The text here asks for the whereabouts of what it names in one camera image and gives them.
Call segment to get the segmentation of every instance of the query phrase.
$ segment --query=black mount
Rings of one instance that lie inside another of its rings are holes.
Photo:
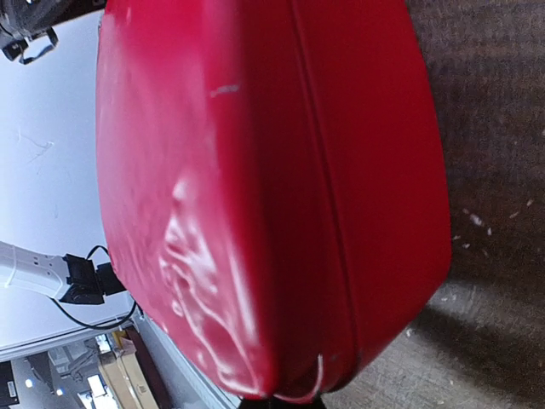
[[[71,287],[60,302],[99,305],[104,303],[104,296],[125,291],[109,262],[95,270],[93,262],[86,258],[67,254],[63,260],[68,265],[70,277],[66,282]]]

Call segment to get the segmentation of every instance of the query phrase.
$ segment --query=scratch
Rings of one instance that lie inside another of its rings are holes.
[[[17,129],[17,136],[18,136],[17,137],[17,143],[19,143],[21,139],[26,139],[27,141],[29,141],[30,143],[32,143],[33,145],[35,145],[35,146],[37,146],[37,147],[39,147],[41,149],[49,149],[50,147],[52,147],[54,145],[54,143],[51,142],[51,141],[47,142],[45,145],[37,143],[30,136],[23,135],[20,132],[20,128]]]
[[[215,89],[214,91],[210,91],[210,96],[212,98],[216,98],[216,96],[221,94],[231,94],[233,92],[238,92],[239,89],[240,89],[240,86],[237,84],[223,85]]]

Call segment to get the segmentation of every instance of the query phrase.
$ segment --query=cardboard box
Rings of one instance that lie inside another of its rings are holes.
[[[158,409],[130,341],[123,340],[117,353],[100,355],[99,368],[121,409]]]

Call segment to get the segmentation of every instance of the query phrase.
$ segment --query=red plastic shell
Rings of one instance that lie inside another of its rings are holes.
[[[110,0],[97,148],[119,278],[235,394],[348,383],[448,270],[402,0]]]

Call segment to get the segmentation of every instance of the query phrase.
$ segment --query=white wall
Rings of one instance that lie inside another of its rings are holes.
[[[0,240],[52,255],[105,244],[95,168],[98,14],[56,29],[58,49],[29,66],[0,55]],[[35,50],[31,45],[31,54]],[[69,311],[99,322],[125,295]],[[45,297],[0,289],[0,350],[76,328]]]

